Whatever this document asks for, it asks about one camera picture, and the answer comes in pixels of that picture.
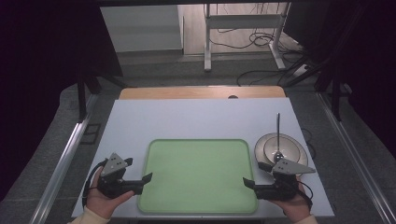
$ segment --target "black curtain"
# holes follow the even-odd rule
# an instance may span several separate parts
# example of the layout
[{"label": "black curtain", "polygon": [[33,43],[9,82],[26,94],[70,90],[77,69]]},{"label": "black curtain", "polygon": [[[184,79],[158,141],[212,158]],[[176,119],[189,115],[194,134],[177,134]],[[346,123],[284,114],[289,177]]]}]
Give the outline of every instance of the black curtain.
[{"label": "black curtain", "polygon": [[394,1],[371,1],[342,54],[341,77],[349,102],[396,158],[395,10]]},{"label": "black curtain", "polygon": [[50,126],[61,91],[78,73],[122,73],[94,2],[1,1],[0,22],[3,200]]}]

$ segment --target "hand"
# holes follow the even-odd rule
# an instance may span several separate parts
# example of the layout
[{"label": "hand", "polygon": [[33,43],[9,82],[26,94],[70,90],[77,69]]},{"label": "hand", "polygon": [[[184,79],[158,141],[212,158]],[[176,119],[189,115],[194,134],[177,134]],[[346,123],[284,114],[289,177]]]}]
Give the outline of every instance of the hand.
[{"label": "hand", "polygon": [[93,211],[96,215],[110,219],[113,215],[114,210],[122,203],[128,201],[132,196],[134,196],[133,191],[128,191],[122,194],[120,197],[115,199],[107,198],[101,191],[96,187],[99,180],[99,175],[102,173],[103,167],[95,173],[93,178],[90,192],[87,197],[87,208]]},{"label": "hand", "polygon": [[[299,190],[304,191],[303,185],[299,184]],[[309,207],[305,199],[300,195],[296,194],[296,196],[288,201],[270,201],[281,207],[285,215],[290,219],[291,222],[298,222],[303,220],[306,217],[311,216],[309,212]]]}]

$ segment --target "white tabletop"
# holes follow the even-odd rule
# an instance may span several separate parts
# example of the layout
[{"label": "white tabletop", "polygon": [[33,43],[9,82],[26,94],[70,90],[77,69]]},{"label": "white tabletop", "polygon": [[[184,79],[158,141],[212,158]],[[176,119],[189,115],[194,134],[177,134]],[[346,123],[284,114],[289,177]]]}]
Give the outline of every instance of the white tabletop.
[{"label": "white tabletop", "polygon": [[[281,114],[280,131],[296,139],[308,156],[308,166],[316,168],[289,98],[265,99],[189,99],[189,100],[118,100],[108,119],[92,168],[112,152],[123,159],[134,158],[127,168],[125,180],[140,179],[143,174],[149,143],[155,139],[243,139],[248,143],[256,184],[272,184],[273,178],[258,168],[254,147],[267,133],[276,132],[276,113]],[[332,217],[334,213],[318,173],[303,175],[313,191],[312,214]],[[143,214],[137,197],[119,206],[113,217],[123,218],[265,218],[284,217],[282,210],[265,200],[249,215],[164,215]],[[82,213],[79,198],[73,217]]]}]

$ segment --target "green tray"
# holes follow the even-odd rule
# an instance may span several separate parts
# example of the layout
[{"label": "green tray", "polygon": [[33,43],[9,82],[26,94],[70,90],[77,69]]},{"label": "green tray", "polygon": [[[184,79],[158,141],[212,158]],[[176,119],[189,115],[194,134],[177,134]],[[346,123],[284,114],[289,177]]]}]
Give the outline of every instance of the green tray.
[{"label": "green tray", "polygon": [[248,144],[240,139],[159,139],[150,143],[139,197],[146,213],[253,213],[257,199],[242,177],[253,179]]}]

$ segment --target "gray floor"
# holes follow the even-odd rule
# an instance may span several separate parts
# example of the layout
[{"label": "gray floor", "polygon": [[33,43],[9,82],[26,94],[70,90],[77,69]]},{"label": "gray floor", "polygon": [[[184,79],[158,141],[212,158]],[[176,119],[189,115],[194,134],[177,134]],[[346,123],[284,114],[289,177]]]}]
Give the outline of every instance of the gray floor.
[{"label": "gray floor", "polygon": [[[246,71],[276,69],[275,62],[268,53],[216,55],[210,73],[204,72],[202,57],[186,57],[179,54],[163,56],[147,54],[144,57],[121,54],[120,63],[124,74],[120,79],[136,87],[235,85],[237,77]],[[248,85],[252,81],[262,79],[254,84],[275,85],[280,78],[280,74],[259,72],[243,76],[240,83]],[[310,149],[315,151],[314,162],[335,213],[335,217],[320,217],[319,221],[320,223],[382,223],[370,195],[323,111],[317,93],[313,91],[315,80],[315,77],[311,77],[285,91],[291,100],[305,140],[311,146]],[[46,223],[66,223],[71,220],[71,212],[89,172],[101,134],[106,127],[111,106],[120,94],[119,87],[103,79],[100,79],[100,82],[103,90],[90,120],[90,129],[100,124],[98,137],[95,140],[92,135],[84,135],[83,144],[78,146]],[[36,154],[8,196],[0,203],[0,223],[28,223],[35,211],[78,119],[76,86],[64,90],[60,100],[58,112]],[[387,170],[395,170],[396,161],[360,120],[348,104],[347,98],[342,98],[341,101],[341,117],[363,160],[392,207],[395,207],[396,179],[384,172],[384,167]],[[112,220],[110,223],[136,223],[136,220],[129,222]],[[289,222],[285,218],[276,218],[235,221],[235,223]]]}]

